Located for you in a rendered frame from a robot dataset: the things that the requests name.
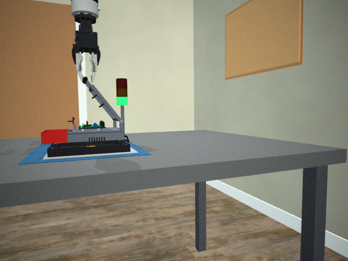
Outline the red bin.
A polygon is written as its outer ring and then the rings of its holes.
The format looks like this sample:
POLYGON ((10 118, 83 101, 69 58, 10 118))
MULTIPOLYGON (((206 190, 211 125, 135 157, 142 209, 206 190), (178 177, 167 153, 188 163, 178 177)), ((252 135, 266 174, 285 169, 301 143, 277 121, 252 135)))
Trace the red bin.
POLYGON ((53 129, 41 132, 41 144, 67 142, 68 129, 53 129))

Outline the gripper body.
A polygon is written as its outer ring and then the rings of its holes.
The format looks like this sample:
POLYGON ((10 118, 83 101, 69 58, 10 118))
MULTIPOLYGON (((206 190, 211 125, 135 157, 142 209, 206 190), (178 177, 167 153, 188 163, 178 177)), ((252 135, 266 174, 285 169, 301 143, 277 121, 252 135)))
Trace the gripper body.
POLYGON ((96 23, 96 18, 91 14, 80 13, 74 16, 74 20, 80 23, 80 30, 75 30, 75 34, 77 35, 75 38, 76 48, 82 54, 83 52, 88 52, 91 54, 92 52, 97 51, 97 32, 92 31, 92 24, 96 23))

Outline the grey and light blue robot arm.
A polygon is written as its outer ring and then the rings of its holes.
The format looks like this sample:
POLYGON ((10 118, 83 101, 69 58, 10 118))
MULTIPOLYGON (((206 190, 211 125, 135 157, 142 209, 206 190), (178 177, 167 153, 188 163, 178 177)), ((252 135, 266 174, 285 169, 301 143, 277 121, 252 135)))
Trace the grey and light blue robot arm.
POLYGON ((85 13, 92 14, 98 18, 98 0, 71 0, 71 15, 74 17, 77 14, 85 13))

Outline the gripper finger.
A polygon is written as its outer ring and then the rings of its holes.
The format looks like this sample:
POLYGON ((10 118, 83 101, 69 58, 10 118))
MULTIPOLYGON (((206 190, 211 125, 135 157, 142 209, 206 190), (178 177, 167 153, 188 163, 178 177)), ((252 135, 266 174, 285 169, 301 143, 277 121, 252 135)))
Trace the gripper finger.
POLYGON ((97 72, 99 61, 100 61, 100 57, 101 57, 101 53, 100 53, 99 46, 98 46, 97 51, 94 51, 91 54, 91 57, 90 57, 90 61, 92 63, 92 68, 91 68, 91 70, 92 70, 92 75, 91 75, 92 83, 93 83, 93 81, 95 79, 95 76, 96 76, 96 72, 97 72))
POLYGON ((83 74, 82 74, 83 56, 81 55, 81 52, 79 52, 79 50, 76 49, 76 44, 73 44, 72 57, 73 57, 73 61, 74 61, 74 64, 76 66, 79 78, 80 78, 81 82, 83 82, 83 74), (80 68, 80 60, 81 60, 81 68, 80 68))

